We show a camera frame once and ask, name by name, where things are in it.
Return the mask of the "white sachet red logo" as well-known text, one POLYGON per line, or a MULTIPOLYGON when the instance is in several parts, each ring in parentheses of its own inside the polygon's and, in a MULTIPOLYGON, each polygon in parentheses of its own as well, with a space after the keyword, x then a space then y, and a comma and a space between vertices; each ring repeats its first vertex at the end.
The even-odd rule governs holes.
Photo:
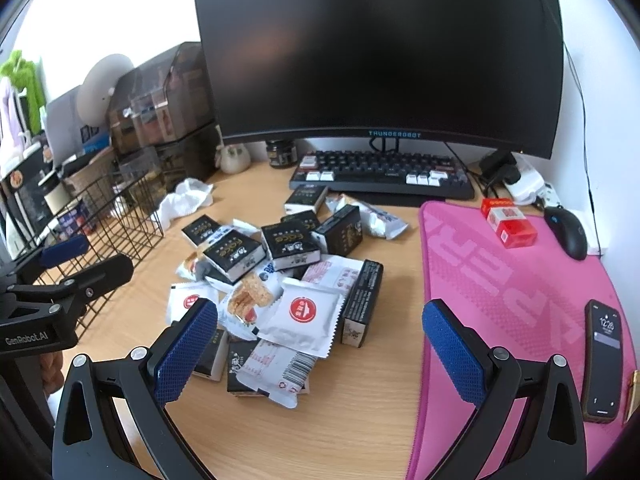
POLYGON ((257 337, 326 359, 332 349, 345 296, 334 289, 285 278, 279 300, 257 325, 257 337))
POLYGON ((186 311, 202 298, 216 304, 219 301, 219 292, 209 282, 172 284, 167 300, 166 323, 180 321, 186 311))

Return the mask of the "white pink printed packet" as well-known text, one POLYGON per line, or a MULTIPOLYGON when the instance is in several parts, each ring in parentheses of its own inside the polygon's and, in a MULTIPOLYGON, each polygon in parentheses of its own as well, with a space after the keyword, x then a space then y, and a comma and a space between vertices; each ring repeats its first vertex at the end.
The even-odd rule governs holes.
POLYGON ((299 393, 307 390, 317 361, 315 356, 261 339, 235 377, 241 385, 292 410, 297 408, 299 393))

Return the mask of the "cereal bar snack packet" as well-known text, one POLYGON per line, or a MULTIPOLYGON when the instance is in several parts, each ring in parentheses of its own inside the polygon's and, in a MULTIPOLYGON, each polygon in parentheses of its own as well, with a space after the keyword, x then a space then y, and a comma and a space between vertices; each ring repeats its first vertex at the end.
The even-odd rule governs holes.
POLYGON ((253 341, 262 319, 282 295, 280 272, 250 271, 218 306, 218 324, 236 339, 253 341))
POLYGON ((347 205, 359 208, 362 227, 370 236, 394 240, 409 229, 408 223, 394 214, 348 195, 330 194, 326 198, 326 206, 331 212, 337 212, 347 205))

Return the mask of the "black smartphone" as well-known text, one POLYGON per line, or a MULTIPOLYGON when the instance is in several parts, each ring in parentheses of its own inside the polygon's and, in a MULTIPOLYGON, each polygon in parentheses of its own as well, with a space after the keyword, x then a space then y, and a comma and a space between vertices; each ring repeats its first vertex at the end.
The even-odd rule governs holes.
POLYGON ((585 422, 614 422, 623 383, 623 332, 620 312, 591 299, 585 307, 586 356, 582 381, 585 422))

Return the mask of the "gold lipstick tube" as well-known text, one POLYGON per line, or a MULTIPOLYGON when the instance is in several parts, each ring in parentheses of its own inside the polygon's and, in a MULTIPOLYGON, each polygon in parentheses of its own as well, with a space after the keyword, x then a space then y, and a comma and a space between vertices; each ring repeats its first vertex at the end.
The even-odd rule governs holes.
POLYGON ((630 421, 634 411, 640 404, 640 370, 634 370, 628 380, 627 401, 624 415, 624 423, 630 421))

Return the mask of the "crumpled white tissue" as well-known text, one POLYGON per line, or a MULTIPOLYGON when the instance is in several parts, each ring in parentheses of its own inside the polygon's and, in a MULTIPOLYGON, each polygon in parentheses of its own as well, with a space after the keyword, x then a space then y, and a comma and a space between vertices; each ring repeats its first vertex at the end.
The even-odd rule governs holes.
POLYGON ((180 182, 174 192, 168 193, 158 205, 157 218, 163 231, 169 229, 171 222, 194 214, 201 207, 210 206, 215 185, 198 179, 186 178, 180 182))

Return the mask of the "white round fan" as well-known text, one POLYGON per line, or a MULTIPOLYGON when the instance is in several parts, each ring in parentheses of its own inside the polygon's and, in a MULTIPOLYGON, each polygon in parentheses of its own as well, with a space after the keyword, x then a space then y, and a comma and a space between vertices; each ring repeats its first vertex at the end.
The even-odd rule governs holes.
POLYGON ((110 54, 89 70, 76 100, 77 114, 84 125, 99 127, 104 124, 119 79, 133 68, 134 64, 126 55, 110 54))

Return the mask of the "smoky acrylic organizer box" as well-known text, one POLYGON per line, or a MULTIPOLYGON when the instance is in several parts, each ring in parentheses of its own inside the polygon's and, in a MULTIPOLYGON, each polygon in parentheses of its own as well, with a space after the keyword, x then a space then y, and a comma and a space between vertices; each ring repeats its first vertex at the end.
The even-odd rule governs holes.
POLYGON ((167 191, 186 178, 207 181, 220 143, 202 45, 178 44, 117 81, 107 110, 123 174, 162 177, 167 191))

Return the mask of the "green plush toy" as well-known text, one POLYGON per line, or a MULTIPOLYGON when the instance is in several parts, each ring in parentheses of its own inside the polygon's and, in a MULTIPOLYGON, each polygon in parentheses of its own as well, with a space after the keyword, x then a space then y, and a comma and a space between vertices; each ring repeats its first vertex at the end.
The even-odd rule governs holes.
POLYGON ((1 76, 8 77, 12 87, 18 92, 26 92, 28 103, 28 128, 31 133, 41 130, 40 110, 46 105, 37 65, 22 57, 21 50, 11 52, 6 62, 1 64, 1 76))

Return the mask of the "small ceramic vase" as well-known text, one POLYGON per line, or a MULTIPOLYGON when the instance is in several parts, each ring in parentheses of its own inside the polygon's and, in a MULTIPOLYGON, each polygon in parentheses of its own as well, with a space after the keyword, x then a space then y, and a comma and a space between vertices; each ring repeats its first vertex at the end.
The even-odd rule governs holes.
POLYGON ((250 168, 250 152, 244 144, 224 144, 221 128, 216 126, 219 143, 216 147, 216 167, 224 174, 240 174, 250 168))

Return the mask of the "black computer mouse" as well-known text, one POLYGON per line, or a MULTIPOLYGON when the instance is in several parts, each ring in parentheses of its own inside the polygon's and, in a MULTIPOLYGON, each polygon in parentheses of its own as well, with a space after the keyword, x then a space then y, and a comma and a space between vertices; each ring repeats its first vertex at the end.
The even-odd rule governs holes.
POLYGON ((588 240, 582 224, 572 212, 561 206, 546 207, 544 221, 570 258, 585 260, 588 240))

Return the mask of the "red cigarette pack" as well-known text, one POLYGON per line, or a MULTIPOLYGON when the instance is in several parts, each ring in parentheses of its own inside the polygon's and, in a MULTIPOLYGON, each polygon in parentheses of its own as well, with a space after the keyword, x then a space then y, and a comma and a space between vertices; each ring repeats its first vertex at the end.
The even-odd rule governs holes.
POLYGON ((521 209, 508 198, 487 198, 480 212, 505 248, 533 246, 537 231, 521 209))

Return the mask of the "dark glass jar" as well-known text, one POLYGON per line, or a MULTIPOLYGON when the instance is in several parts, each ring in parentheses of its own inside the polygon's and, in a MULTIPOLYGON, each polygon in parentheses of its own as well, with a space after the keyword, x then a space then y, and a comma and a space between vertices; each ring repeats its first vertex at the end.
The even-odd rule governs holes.
POLYGON ((285 169, 297 164, 297 148, 293 140, 271 140, 266 142, 266 153, 271 168, 285 169))

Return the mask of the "dark mechanical keyboard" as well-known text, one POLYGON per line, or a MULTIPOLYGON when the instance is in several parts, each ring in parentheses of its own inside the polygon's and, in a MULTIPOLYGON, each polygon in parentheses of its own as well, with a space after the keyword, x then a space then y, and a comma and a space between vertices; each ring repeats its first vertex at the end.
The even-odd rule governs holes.
POLYGON ((472 200, 463 167, 450 156, 366 151, 315 151, 303 156, 288 187, 321 185, 340 193, 415 195, 472 200))

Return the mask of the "black curved monitor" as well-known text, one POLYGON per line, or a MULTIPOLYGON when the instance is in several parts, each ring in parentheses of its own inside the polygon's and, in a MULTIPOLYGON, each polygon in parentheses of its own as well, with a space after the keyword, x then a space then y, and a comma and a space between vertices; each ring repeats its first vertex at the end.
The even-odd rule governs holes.
POLYGON ((433 140, 552 153, 559 0, 195 0, 228 140, 433 140))

